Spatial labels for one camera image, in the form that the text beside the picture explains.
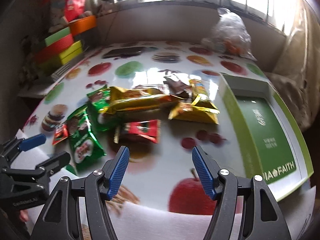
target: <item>beige curtain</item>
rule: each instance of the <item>beige curtain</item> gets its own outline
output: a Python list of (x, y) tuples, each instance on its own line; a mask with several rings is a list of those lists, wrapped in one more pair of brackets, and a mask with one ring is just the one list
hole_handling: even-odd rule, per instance
[(296, 14), (284, 50), (272, 73), (266, 73), (295, 117), (301, 131), (314, 122), (320, 106), (320, 26), (304, 0)]

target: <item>silver screw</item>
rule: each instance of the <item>silver screw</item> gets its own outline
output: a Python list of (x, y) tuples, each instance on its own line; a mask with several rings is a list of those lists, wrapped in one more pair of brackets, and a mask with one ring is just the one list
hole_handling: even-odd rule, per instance
[(221, 169), (221, 170), (220, 170), (220, 174), (221, 174), (221, 175), (224, 175), (224, 176), (227, 176), (227, 175), (229, 175), (229, 171), (226, 170), (226, 169)]
[(62, 177), (61, 179), (60, 179), (60, 182), (62, 182), (62, 183), (65, 183), (65, 182), (67, 182), (68, 181), (68, 177)]
[(100, 176), (102, 174), (102, 170), (95, 170), (93, 174), (94, 176)]
[(262, 177), (261, 177), (260, 175), (255, 175), (255, 176), (254, 176), (254, 179), (255, 179), (256, 181), (262, 181)]

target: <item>fruit print tablecloth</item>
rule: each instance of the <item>fruit print tablecloth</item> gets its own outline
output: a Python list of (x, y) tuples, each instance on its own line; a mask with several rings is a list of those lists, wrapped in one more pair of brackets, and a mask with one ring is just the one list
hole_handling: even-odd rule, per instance
[[(134, 46), (147, 49), (135, 57), (102, 59), (102, 55), (112, 49)], [(86, 103), (87, 93), (105, 84), (129, 89), (141, 84), (163, 84), (163, 76), (168, 73), (179, 73), (185, 79), (192, 77), (210, 80), (217, 76), (217, 72), (267, 81), (252, 60), (217, 54), (194, 43), (142, 41), (112, 44), (88, 55), (52, 89), (24, 127), (24, 133), (29, 137), (40, 132), (47, 136), (47, 142), (40, 149), (48, 156), (61, 150), (70, 151), (66, 140), (52, 146), (53, 128)], [(187, 139), (187, 142), (202, 146), (220, 167), (229, 169), (235, 175), (245, 176), (237, 137), (219, 96), (216, 97), (215, 105), (220, 110), (220, 125), (169, 121), (167, 115), (162, 116), (160, 143), (131, 153), (122, 184), (123, 191), (129, 192), (124, 194), (135, 196), (128, 199), (138, 199), (132, 202), (164, 211), (193, 214), (207, 214), (208, 210), (211, 212), (214, 205), (204, 196), (198, 179), (190, 171), (193, 168), (191, 150), (186, 149), (186, 143), (181, 144), (183, 138), (192, 138)], [(199, 132), (201, 130), (207, 131), (213, 139), (199, 140), (204, 133)], [(80, 172), (79, 176), (87, 176), (101, 168), (115, 155), (115, 147), (106, 133), (98, 134), (97, 138), (107, 155)], [(204, 205), (191, 209), (188, 208), (190, 201), (204, 202)]]

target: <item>table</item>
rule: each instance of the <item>table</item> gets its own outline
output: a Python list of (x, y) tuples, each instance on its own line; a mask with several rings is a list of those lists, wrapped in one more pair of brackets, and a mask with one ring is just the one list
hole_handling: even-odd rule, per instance
[[(104, 53), (112, 49), (133, 46), (145, 46), (147, 50), (141, 55), (131, 58), (101, 58)], [(220, 64), (221, 61), (236, 63), (241, 70), (235, 72), (232, 71), (232, 68), (223, 67)], [(103, 65), (104, 67), (101, 68), (103, 71), (100, 71), (97, 65)], [(90, 73), (92, 73), (93, 67), (96, 68), (97, 72), (94, 72), (95, 75), (89, 75), (88, 71), (91, 69)], [(65, 105), (66, 118), (76, 108), (86, 103), (87, 93), (101, 88), (104, 83), (109, 86), (129, 89), (141, 84), (163, 83), (163, 76), (167, 73), (177, 72), (184, 81), (188, 78), (201, 78), (204, 75), (210, 78), (214, 75), (213, 71), (232, 76), (244, 76), (248, 80), (268, 81), (251, 60), (239, 57), (230, 58), (212, 53), (194, 43), (142, 41), (102, 47), (93, 51), (90, 56), (66, 74), (39, 104), (24, 126), (23, 131), (28, 137), (43, 132), (47, 136), (47, 142), (40, 146), (40, 149), (48, 156), (61, 150), (70, 151), (66, 141), (56, 147), (52, 146), (53, 132), (46, 132), (41, 128), (42, 120), (53, 106)], [(170, 200), (179, 205), (181, 200), (174, 199), (175, 196), (171, 194), (177, 188), (181, 189), (182, 192), (186, 190), (183, 183), (186, 179), (191, 184), (194, 183), (193, 187), (197, 188), (197, 182), (192, 180), (193, 176), (190, 172), (193, 167), (191, 150), (184, 149), (181, 146), (181, 140), (188, 137), (196, 138), (196, 132), (199, 130), (218, 133), (225, 138), (222, 146), (199, 140), (196, 140), (196, 142), (217, 161), (221, 168), (227, 168), (237, 176), (245, 176), (244, 161), (237, 135), (219, 93), (217, 93), (214, 103), (220, 110), (218, 115), (220, 125), (179, 120), (169, 121), (166, 113), (162, 113), (160, 117), (158, 116), (162, 121), (160, 143), (151, 145), (144, 152), (131, 152), (132, 161), (128, 165), (122, 185), (139, 198), (141, 205), (167, 211)], [(100, 158), (90, 168), (80, 171), (80, 177), (87, 176), (93, 170), (101, 168), (108, 159), (115, 156), (112, 140), (107, 139), (107, 137), (110, 138), (110, 135), (106, 133), (97, 134), (97, 138), (107, 155)], [(193, 196), (194, 201), (198, 198), (197, 194), (195, 193)]]

